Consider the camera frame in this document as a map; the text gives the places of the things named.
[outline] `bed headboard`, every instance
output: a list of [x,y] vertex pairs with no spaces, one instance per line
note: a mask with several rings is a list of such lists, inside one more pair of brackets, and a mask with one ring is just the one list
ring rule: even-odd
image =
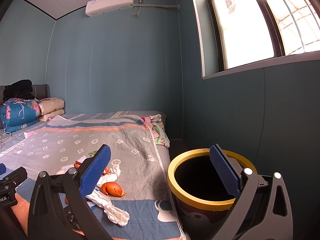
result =
[[[3,104],[3,90],[5,86],[0,86],[0,108]],[[50,90],[47,84],[44,85],[32,85],[32,94],[36,99],[44,99],[50,97]]]

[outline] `blue gripper pad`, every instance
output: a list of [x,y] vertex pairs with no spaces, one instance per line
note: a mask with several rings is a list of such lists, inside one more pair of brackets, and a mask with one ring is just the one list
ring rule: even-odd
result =
[[240,178],[233,170],[217,144],[210,147],[210,161],[229,195],[240,196]]
[[108,145],[102,145],[93,157],[93,161],[82,175],[80,184],[80,194],[83,198],[94,190],[104,169],[111,159],[111,149]]
[[7,168],[3,163],[0,163],[0,175],[5,174],[7,172]]

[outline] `blanket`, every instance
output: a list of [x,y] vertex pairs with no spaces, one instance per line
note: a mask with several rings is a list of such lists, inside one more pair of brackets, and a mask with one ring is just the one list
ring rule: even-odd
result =
[[[184,239],[152,132],[138,116],[86,121],[56,116],[19,145],[3,151],[0,161],[10,170],[20,166],[27,170],[29,178],[17,193],[30,201],[40,171],[54,175],[102,144],[111,148],[109,166],[120,165],[117,183],[126,191],[121,198],[110,198],[114,206],[130,214],[128,224],[120,227],[108,220],[102,208],[95,207],[92,211],[108,233],[129,240]],[[66,206],[63,194],[61,199]]]

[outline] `white wall-mounted air conditioner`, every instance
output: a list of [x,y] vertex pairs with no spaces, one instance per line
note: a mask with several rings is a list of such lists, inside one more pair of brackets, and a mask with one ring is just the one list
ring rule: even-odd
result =
[[92,0],[87,3],[85,13],[89,17],[110,11],[132,8],[134,0]]

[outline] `trash bin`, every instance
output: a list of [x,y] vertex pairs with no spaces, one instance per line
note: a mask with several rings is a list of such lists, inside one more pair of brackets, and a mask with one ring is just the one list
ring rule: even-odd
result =
[[[192,235],[207,236],[220,225],[235,201],[228,194],[209,158],[210,149],[197,149],[180,154],[168,168],[168,185],[176,197],[183,229]],[[254,165],[243,156],[223,150],[229,161],[243,168]]]

